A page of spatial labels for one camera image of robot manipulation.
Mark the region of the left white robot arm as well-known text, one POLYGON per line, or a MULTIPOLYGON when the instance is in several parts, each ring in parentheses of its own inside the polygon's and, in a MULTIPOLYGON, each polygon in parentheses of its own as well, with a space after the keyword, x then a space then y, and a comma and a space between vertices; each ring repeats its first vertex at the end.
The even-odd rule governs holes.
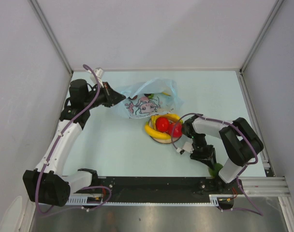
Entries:
POLYGON ((34 203, 64 206, 71 194, 94 193, 100 185, 96 170, 82 168, 63 177, 64 165, 90 117, 90 110, 101 105, 115 106, 126 97, 114 91, 107 82, 91 86, 84 79, 71 81, 69 94, 47 152, 34 170, 26 170, 23 174, 29 199, 34 203))

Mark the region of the yellow fake banana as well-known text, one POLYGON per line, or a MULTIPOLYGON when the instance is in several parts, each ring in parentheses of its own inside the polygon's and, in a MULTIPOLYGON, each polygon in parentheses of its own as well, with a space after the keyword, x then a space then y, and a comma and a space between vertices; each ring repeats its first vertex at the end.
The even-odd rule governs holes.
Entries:
POLYGON ((147 122, 144 126, 145 132, 150 136, 155 139, 160 139, 160 140, 170 140, 171 136, 167 133, 159 132, 157 130, 154 130, 149 123, 147 122))

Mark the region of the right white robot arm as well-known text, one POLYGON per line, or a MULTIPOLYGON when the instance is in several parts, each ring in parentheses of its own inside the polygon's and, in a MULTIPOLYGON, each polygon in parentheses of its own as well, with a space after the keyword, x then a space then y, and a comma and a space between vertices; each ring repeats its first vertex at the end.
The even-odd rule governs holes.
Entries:
POLYGON ((182 123, 182 134, 192 142, 186 142, 178 152, 188 152, 192 160, 205 164, 211 171, 211 179, 203 179, 199 184, 202 191, 228 193, 234 183, 239 183, 237 178, 247 166, 258 162, 258 154, 264 149, 259 136, 242 117, 227 122, 191 114, 182 123), (217 163, 216 150, 206 142, 207 135, 221 139, 228 156, 225 165, 217 163))

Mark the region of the light blue plastic bag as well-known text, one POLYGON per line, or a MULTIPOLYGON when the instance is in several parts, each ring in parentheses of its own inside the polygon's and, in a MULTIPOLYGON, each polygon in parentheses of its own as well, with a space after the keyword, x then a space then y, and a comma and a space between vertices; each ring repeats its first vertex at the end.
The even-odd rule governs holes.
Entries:
POLYGON ((113 107, 115 115, 122 118, 145 118, 152 115, 163 115, 178 111, 183 100, 177 94, 177 84, 171 79, 152 79, 129 86, 118 87, 117 92, 126 99, 113 107))

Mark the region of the red fake pepper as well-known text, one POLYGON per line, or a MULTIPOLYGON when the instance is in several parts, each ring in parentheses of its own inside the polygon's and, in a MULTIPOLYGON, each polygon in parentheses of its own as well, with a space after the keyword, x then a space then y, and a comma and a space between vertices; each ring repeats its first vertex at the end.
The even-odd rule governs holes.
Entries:
POLYGON ((167 132, 173 138, 181 137, 182 136, 182 124, 180 122, 170 123, 167 132))

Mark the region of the red fake apple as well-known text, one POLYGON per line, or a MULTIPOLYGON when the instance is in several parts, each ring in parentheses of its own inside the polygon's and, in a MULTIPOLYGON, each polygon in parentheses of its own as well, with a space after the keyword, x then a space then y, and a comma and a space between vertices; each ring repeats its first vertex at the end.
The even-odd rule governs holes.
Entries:
POLYGON ((157 131, 166 133, 169 129, 170 121, 165 117, 159 117, 155 122, 155 126, 157 131))

